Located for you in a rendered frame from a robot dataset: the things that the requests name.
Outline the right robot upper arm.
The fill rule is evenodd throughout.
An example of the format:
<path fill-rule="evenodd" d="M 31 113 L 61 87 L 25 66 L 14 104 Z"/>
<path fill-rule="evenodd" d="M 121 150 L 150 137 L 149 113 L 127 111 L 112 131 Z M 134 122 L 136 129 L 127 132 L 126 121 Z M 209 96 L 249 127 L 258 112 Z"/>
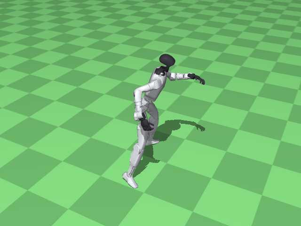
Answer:
<path fill-rule="evenodd" d="M 133 92 L 133 95 L 135 97 L 135 92 L 137 90 L 140 90 L 141 92 L 148 92 L 148 91 L 151 91 L 151 90 L 159 89 L 161 85 L 162 85 L 161 79 L 152 80 L 150 83 L 136 88 Z"/>

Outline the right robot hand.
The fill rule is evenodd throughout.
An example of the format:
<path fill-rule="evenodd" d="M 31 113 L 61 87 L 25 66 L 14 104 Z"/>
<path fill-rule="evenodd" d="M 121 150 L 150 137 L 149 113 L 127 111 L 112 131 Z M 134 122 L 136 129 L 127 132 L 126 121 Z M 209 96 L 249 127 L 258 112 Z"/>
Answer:
<path fill-rule="evenodd" d="M 151 131 L 152 129 L 154 129 L 154 128 L 151 128 L 151 126 L 150 126 L 150 125 L 154 126 L 154 124 L 148 122 L 148 120 L 145 119 L 146 117 L 145 117 L 144 113 L 142 113 L 142 116 L 143 116 L 143 118 L 141 118 L 139 120 L 141 121 L 141 126 L 143 127 L 143 130 L 144 131 Z"/>

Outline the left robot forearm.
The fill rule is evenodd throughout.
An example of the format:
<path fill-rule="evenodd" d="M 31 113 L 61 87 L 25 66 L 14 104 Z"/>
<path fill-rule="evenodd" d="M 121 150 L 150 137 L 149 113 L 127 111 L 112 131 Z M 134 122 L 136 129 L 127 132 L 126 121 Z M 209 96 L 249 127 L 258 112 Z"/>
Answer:
<path fill-rule="evenodd" d="M 190 77 L 188 77 L 189 73 L 176 73 L 176 77 L 177 80 L 187 80 L 187 79 L 191 79 Z M 192 74 L 192 73 L 190 73 Z"/>

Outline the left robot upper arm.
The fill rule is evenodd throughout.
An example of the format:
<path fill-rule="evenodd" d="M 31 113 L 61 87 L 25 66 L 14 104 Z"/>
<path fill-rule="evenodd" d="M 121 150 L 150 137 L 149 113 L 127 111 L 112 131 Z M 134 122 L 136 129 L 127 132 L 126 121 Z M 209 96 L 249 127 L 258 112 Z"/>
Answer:
<path fill-rule="evenodd" d="M 167 72 L 166 74 L 167 74 L 167 77 L 169 78 L 170 81 L 176 80 L 176 73 L 171 73 L 171 72 L 168 70 L 168 72 Z"/>

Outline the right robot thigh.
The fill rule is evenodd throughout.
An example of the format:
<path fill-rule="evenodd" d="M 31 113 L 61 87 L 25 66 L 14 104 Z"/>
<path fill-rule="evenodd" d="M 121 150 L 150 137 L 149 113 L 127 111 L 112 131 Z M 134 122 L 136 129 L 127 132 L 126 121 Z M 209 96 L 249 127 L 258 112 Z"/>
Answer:
<path fill-rule="evenodd" d="M 144 114 L 146 117 L 145 119 L 148 120 L 146 112 L 144 112 Z M 135 121 L 140 121 L 139 118 L 137 117 L 137 112 L 134 112 L 134 118 L 135 118 Z M 144 150 L 144 148 L 146 146 L 147 139 L 148 139 L 148 133 L 149 133 L 149 131 L 144 131 L 143 127 L 141 126 L 141 123 L 139 123 L 137 126 L 138 143 L 136 143 L 136 144 L 139 145 L 140 153 L 142 150 Z"/>

